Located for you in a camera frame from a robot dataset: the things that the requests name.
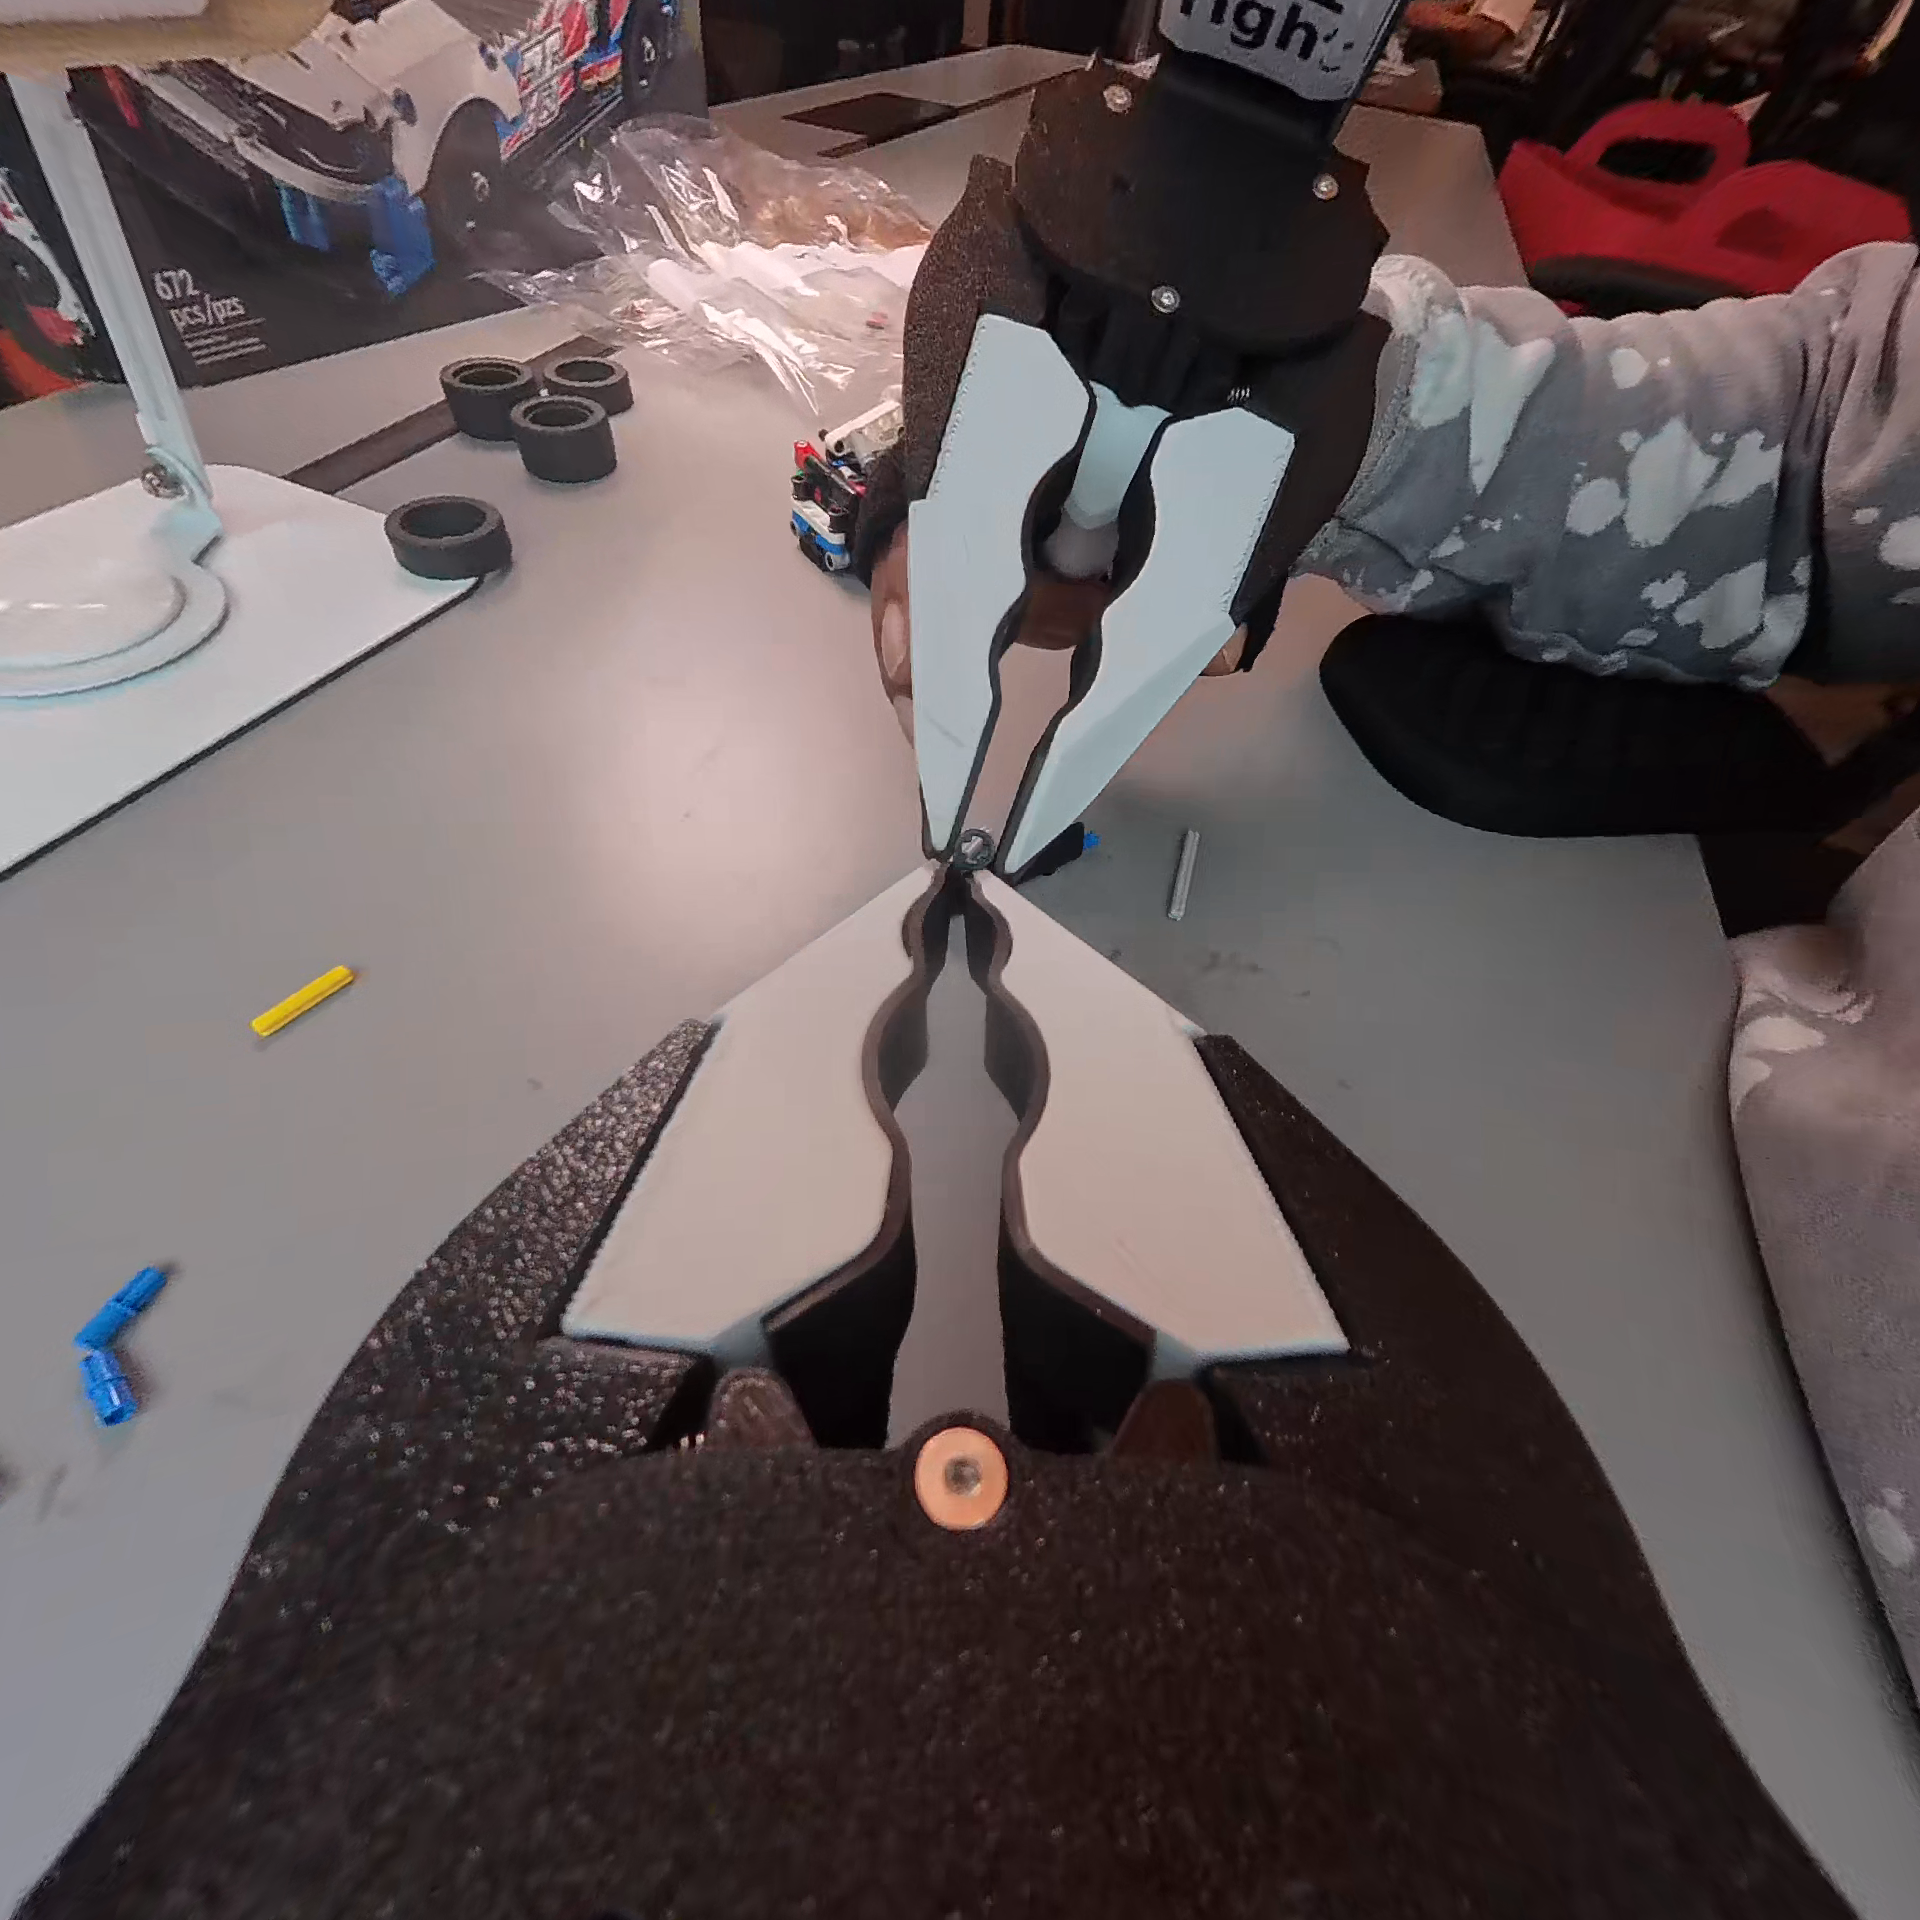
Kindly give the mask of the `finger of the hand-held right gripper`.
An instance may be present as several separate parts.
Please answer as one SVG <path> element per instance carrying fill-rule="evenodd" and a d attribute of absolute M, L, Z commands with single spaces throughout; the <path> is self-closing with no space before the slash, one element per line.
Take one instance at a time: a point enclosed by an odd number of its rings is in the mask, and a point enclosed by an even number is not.
<path fill-rule="evenodd" d="M 909 668 L 925 846 L 954 857 L 998 711 L 1045 482 L 1077 463 L 1093 396 L 1039 327 L 975 323 L 929 489 L 907 513 Z"/>
<path fill-rule="evenodd" d="M 1166 424 L 1146 472 L 1154 523 L 1094 627 L 1093 665 L 1038 746 L 998 848 L 1014 879 L 1077 823 L 1229 642 L 1231 599 L 1282 489 L 1293 435 L 1255 415 Z"/>

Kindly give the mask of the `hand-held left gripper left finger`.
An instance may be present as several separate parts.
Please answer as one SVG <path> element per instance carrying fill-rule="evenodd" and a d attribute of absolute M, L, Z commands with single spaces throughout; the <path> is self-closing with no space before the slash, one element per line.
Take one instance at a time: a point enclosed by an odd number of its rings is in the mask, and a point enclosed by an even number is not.
<path fill-rule="evenodd" d="M 562 1334 L 758 1362 L 909 1194 L 897 1110 L 929 1063 L 922 862 L 716 1015 L 562 1312 Z"/>

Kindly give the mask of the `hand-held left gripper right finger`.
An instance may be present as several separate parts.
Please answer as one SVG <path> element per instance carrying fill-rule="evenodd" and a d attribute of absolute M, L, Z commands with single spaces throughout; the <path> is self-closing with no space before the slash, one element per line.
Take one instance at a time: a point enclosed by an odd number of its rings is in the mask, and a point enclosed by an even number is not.
<path fill-rule="evenodd" d="M 1346 1355 L 1207 1033 L 989 871 L 969 883 L 966 961 L 1014 1119 L 1006 1355 L 1063 1378 Z"/>

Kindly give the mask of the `small grey ring piece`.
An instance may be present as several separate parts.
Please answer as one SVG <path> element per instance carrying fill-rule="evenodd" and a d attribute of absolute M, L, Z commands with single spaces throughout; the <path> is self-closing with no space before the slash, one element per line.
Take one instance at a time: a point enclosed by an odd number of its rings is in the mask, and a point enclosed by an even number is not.
<path fill-rule="evenodd" d="M 1003 879 L 1009 879 L 1011 884 L 1022 888 L 1034 881 L 1043 881 L 1059 874 L 1061 870 L 1075 865 L 1081 857 L 1078 838 L 1081 823 L 1071 823 L 1069 827 L 1059 833 L 1039 854 L 1027 859 L 1027 865 L 1006 870 Z M 954 851 L 950 870 L 963 875 L 998 874 L 1001 865 L 993 833 L 983 827 L 963 830 Z"/>

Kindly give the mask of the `person's right forearm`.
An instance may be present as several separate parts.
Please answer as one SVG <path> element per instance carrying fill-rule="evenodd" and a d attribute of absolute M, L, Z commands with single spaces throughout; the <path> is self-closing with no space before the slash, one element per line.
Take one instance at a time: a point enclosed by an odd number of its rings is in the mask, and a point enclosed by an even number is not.
<path fill-rule="evenodd" d="M 1373 432 L 1299 575 L 1597 678 L 1916 681 L 1916 246 L 1618 321 L 1389 255 L 1364 310 Z"/>

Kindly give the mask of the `grey desk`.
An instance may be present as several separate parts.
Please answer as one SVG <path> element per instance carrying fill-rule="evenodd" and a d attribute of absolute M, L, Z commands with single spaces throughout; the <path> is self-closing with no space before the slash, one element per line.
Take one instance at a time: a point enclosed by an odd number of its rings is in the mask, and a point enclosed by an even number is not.
<path fill-rule="evenodd" d="M 505 507 L 511 575 L 5 879 L 5 1908 L 181 1681 L 325 1388 L 492 1190 L 919 851 L 865 603 L 795 552 L 756 376 L 644 366 L 598 488 L 446 442 L 353 491 Z M 1603 1338 L 1747 1283 L 1731 969 L 1687 841 L 1437 823 L 1316 684 L 1299 584 L 1039 888 L 1231 1033 L 1449 1240 L 1635 1449 Z M 1166 919 L 1183 830 L 1190 898 Z M 271 1040 L 309 978 L 355 985 Z M 73 1335 L 142 1266 L 101 1430 Z"/>

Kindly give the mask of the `white desk stand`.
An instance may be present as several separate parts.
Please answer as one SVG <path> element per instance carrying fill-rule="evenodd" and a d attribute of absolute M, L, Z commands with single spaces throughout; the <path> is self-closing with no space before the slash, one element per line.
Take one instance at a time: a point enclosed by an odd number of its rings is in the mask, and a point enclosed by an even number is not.
<path fill-rule="evenodd" d="M 206 464 L 68 79 L 14 89 L 147 466 L 3 534 L 5 874 L 475 591 L 406 572 L 371 510 Z"/>

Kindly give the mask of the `person's right hand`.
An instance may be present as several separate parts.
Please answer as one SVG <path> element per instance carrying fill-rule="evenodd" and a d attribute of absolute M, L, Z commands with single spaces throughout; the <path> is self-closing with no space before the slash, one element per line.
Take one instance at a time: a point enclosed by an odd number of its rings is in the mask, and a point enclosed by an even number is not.
<path fill-rule="evenodd" d="M 870 591 L 870 647 L 881 675 L 881 688 L 892 707 L 903 739 L 917 739 L 915 686 L 911 686 L 911 627 L 909 627 L 909 564 L 907 519 L 881 542 L 868 572 Z"/>

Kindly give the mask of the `partly built toy car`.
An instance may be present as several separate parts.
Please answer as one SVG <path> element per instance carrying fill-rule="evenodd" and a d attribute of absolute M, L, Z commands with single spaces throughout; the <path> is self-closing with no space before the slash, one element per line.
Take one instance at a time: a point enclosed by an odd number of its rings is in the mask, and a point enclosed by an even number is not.
<path fill-rule="evenodd" d="M 903 432 L 898 396 L 867 411 L 794 440 L 788 474 L 788 528 L 803 559 L 837 578 L 853 564 L 858 519 L 873 472 Z"/>

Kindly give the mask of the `clear plastic bag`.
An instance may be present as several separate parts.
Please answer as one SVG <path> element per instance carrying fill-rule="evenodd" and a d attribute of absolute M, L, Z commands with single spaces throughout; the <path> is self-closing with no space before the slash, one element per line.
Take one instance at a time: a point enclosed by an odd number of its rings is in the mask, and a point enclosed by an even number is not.
<path fill-rule="evenodd" d="M 931 227 L 865 168 L 651 114 L 562 168 L 474 276 L 671 369 L 758 369 L 820 426 L 903 392 Z"/>

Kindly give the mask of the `red bag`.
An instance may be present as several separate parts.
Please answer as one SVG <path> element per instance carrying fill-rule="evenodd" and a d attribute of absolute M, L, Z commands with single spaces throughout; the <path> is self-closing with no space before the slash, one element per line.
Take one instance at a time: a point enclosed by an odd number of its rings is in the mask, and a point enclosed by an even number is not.
<path fill-rule="evenodd" d="M 1716 180 L 1673 231 L 1683 273 L 1741 295 L 1786 295 L 1836 255 L 1908 246 L 1902 200 L 1804 161 L 1766 161 Z"/>
<path fill-rule="evenodd" d="M 1631 143 L 1677 148 L 1701 164 L 1683 183 L 1622 176 L 1603 164 Z M 1748 154 L 1747 122 L 1716 104 L 1622 104 L 1565 151 L 1517 139 L 1497 188 L 1525 274 L 1562 257 L 1653 258 L 1669 228 L 1741 172 Z"/>

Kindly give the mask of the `yellow toy axle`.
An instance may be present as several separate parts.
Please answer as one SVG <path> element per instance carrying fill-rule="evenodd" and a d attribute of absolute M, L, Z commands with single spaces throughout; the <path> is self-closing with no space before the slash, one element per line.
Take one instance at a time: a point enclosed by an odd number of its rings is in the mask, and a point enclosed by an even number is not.
<path fill-rule="evenodd" d="M 345 992 L 349 985 L 355 985 L 355 980 L 356 971 L 349 966 L 329 968 L 326 971 L 309 978 L 298 991 L 276 1000 L 260 1015 L 253 1015 L 253 1019 L 249 1022 L 252 1035 L 255 1040 L 276 1038 L 291 1024 L 316 1012 L 325 1002 Z"/>

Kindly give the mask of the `grey spotted hoodie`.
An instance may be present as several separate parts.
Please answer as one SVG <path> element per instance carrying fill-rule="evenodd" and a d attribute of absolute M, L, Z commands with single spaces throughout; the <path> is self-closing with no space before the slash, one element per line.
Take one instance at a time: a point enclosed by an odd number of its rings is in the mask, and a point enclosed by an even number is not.
<path fill-rule="evenodd" d="M 1834 1490 L 1917 1690 L 1917 820 L 1827 919 L 1734 939 L 1743 1198 Z"/>

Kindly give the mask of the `black toy car box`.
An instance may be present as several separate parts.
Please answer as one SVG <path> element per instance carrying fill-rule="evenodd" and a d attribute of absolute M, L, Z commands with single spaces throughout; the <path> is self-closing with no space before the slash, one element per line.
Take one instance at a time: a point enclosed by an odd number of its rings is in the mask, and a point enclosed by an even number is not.
<path fill-rule="evenodd" d="M 627 123 L 707 108 L 694 3 L 337 3 L 279 55 L 82 67 L 188 390 L 511 310 L 593 248 L 562 191 Z"/>

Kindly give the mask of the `wooden board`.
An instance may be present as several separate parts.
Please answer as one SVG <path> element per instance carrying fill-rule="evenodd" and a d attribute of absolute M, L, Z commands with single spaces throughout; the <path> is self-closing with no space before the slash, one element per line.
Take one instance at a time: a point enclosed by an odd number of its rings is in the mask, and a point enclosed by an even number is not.
<path fill-rule="evenodd" d="M 45 80 L 90 64 L 284 55 L 326 3 L 5 3 L 3 71 Z"/>

